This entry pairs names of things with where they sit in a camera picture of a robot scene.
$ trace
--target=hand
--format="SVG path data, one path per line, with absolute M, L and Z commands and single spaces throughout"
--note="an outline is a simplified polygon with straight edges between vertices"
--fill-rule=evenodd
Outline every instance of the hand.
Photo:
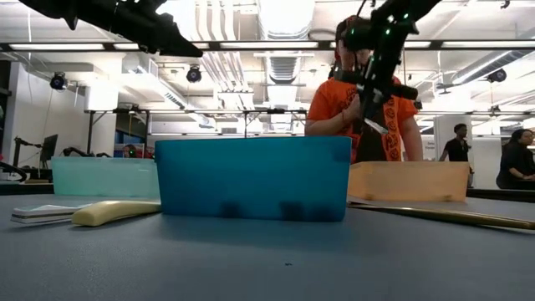
M 344 118 L 348 121 L 353 121 L 360 117 L 360 98 L 356 93 L 351 101 L 351 104 L 344 110 Z

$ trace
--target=tan box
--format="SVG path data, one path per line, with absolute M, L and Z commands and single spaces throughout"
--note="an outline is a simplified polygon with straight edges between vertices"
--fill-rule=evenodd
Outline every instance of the tan box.
M 463 202 L 468 162 L 360 162 L 349 169 L 348 194 L 369 201 Z

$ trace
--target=teal plastic bin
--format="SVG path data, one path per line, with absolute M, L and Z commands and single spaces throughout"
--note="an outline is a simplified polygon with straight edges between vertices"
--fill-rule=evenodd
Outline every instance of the teal plastic bin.
M 149 159 L 53 157 L 54 193 L 63 196 L 160 197 Z
M 155 159 L 165 214 L 337 222 L 351 139 L 162 140 Z

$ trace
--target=black shirt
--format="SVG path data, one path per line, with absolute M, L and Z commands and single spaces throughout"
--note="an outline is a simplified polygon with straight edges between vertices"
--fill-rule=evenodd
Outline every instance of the black shirt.
M 444 150 L 448 152 L 448 157 L 451 162 L 468 162 L 468 151 L 470 146 L 463 141 L 462 143 L 458 139 L 449 140 L 444 147 Z
M 507 143 L 503 146 L 502 159 L 500 160 L 500 172 L 498 173 L 497 181 L 502 183 L 510 183 L 512 181 L 521 180 L 513 176 L 509 170 L 516 169 L 524 176 L 535 174 L 535 162 L 533 161 L 533 153 L 525 146 L 518 143 Z

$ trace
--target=gray table surface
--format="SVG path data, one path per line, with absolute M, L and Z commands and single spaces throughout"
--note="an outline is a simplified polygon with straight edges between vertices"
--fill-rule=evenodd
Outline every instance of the gray table surface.
M 21 226 L 0 197 L 0 300 L 533 300 L 535 234 L 349 209 L 341 223 L 156 214 Z M 468 200 L 535 220 L 535 204 Z

